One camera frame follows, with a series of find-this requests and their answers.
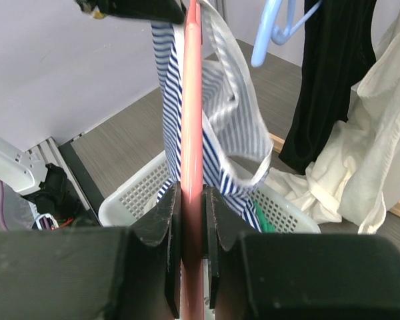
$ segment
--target red wire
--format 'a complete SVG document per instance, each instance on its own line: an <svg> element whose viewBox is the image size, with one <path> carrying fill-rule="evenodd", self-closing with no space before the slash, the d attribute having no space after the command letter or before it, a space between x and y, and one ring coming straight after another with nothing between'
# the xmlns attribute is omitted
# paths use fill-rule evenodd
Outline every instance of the red wire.
<svg viewBox="0 0 400 320"><path fill-rule="evenodd" d="M64 222L62 225L59 226L59 228L65 228L66 226L68 226L71 222L73 222L74 219L68 219L66 222Z"/></svg>

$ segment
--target blue hanger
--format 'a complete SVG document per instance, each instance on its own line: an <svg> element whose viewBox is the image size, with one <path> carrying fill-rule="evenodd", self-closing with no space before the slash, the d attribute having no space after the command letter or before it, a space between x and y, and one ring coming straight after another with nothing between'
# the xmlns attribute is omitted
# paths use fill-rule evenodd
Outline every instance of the blue hanger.
<svg viewBox="0 0 400 320"><path fill-rule="evenodd" d="M277 45L284 45L292 35L304 24L310 16L316 12L323 0L319 0L302 18L292 27L295 17L296 0L289 0L287 4L287 20L284 31L275 25L283 0L267 0L262 12L261 24L253 47L251 64L253 67L260 67L267 55L270 40Z"/></svg>

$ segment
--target black garment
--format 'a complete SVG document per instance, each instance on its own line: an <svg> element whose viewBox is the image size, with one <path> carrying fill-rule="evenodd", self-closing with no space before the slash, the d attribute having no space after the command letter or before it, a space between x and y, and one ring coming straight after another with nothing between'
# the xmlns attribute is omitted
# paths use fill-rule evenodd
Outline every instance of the black garment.
<svg viewBox="0 0 400 320"><path fill-rule="evenodd" d="M307 12L317 0L305 0ZM371 24L376 0L324 0L305 24L302 86L280 159L304 174L336 121L346 121L351 87L376 62Z"/></svg>

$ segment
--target white cloth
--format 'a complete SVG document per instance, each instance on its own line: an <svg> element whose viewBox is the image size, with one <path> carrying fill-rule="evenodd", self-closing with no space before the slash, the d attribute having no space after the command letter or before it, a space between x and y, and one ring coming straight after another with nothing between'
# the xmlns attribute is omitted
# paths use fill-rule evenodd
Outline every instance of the white cloth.
<svg viewBox="0 0 400 320"><path fill-rule="evenodd" d="M273 141L259 112L246 60L227 24L207 1L199 0L204 31L218 61L203 61L203 180L218 188L228 206L260 230L248 193L268 174ZM184 27L151 23L159 83L163 95L163 135L170 179L159 190L181 179L181 113ZM230 156L260 163L252 179L240 178Z"/></svg>
<svg viewBox="0 0 400 320"><path fill-rule="evenodd" d="M306 175L272 169L267 178L317 223L344 217L375 233L400 200L400 16L384 38L348 122L335 124Z"/></svg>

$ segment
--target fabric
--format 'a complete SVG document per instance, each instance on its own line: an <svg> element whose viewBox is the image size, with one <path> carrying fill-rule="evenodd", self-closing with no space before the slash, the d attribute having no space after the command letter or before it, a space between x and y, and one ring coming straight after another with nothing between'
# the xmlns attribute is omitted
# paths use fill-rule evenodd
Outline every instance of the fabric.
<svg viewBox="0 0 400 320"><path fill-rule="evenodd" d="M253 204L255 205L256 208L256 214L258 216L259 223L261 224L261 229L262 232L264 233L274 233L275 232L275 227L268 222L267 217L264 215L264 212L258 205L258 202L254 201Z"/></svg>
<svg viewBox="0 0 400 320"><path fill-rule="evenodd" d="M360 83L350 120L335 124L306 176L272 169L266 180L317 223L344 217L359 233L375 233L400 200L400 16L394 26Z"/></svg>
<svg viewBox="0 0 400 320"><path fill-rule="evenodd" d="M228 206L260 230L248 192L268 174L273 142L259 112L244 56L228 26L206 0L200 0L204 29L219 61L203 62L203 180L220 190ZM163 95L163 135L170 179L181 179L181 112L184 27L152 23L159 84ZM251 179L238 177L229 157L260 163Z"/></svg>
<svg viewBox="0 0 400 320"><path fill-rule="evenodd" d="M305 0L305 12L317 0ZM347 120L351 87L376 62L371 23L376 0L324 0L305 24L302 84L280 159L300 174Z"/></svg>

